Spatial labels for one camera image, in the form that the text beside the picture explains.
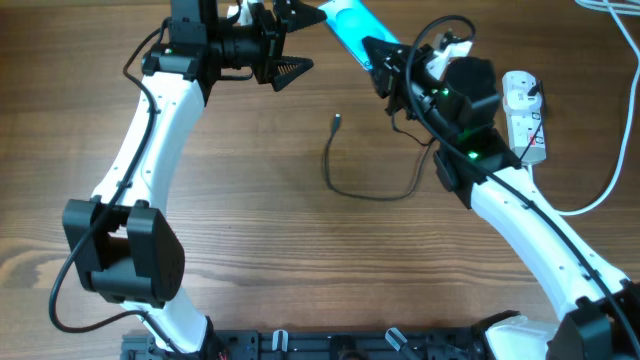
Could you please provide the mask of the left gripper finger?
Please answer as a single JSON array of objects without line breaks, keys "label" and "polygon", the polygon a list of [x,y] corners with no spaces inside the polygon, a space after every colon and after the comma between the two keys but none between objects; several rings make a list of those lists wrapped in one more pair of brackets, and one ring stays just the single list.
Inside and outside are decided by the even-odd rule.
[{"label": "left gripper finger", "polygon": [[270,67],[270,83],[273,90],[275,92],[283,90],[313,66],[314,62],[309,58],[283,56],[275,60]]},{"label": "left gripper finger", "polygon": [[286,33],[296,32],[327,19],[323,10],[301,0],[274,0],[273,11],[276,23]]}]

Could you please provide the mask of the blue screen Galaxy smartphone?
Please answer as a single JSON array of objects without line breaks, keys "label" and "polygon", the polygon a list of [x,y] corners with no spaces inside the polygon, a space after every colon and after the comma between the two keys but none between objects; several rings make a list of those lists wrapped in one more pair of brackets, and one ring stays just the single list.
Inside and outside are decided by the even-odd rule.
[{"label": "blue screen Galaxy smartphone", "polygon": [[372,69],[362,40],[371,36],[378,40],[398,43],[392,32],[360,0],[331,0],[319,6],[326,15],[325,23],[334,36],[362,66]]}]

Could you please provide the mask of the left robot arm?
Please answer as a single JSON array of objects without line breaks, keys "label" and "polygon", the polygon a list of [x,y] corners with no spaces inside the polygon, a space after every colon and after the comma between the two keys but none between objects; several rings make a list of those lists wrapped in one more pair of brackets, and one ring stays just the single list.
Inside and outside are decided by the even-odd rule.
[{"label": "left robot arm", "polygon": [[87,200],[68,202],[66,269],[82,287],[147,327],[159,357],[225,359],[211,320],[181,282],[185,252],[165,213],[182,149],[219,81],[256,80],[281,90],[310,59],[284,54],[288,34],[325,13],[297,0],[240,1],[221,17],[213,1],[175,1],[169,17],[134,51],[140,99],[121,148]]}]

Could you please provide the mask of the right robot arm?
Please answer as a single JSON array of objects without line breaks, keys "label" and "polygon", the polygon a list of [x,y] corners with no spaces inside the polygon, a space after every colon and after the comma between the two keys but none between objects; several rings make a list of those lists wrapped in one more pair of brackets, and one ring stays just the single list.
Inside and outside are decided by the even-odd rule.
[{"label": "right robot arm", "polygon": [[438,141],[443,187],[489,223],[528,267],[557,323],[517,313],[481,333],[496,359],[635,359],[639,286],[590,248],[556,214],[494,126],[500,96],[491,62],[439,48],[366,37],[374,88]]}]

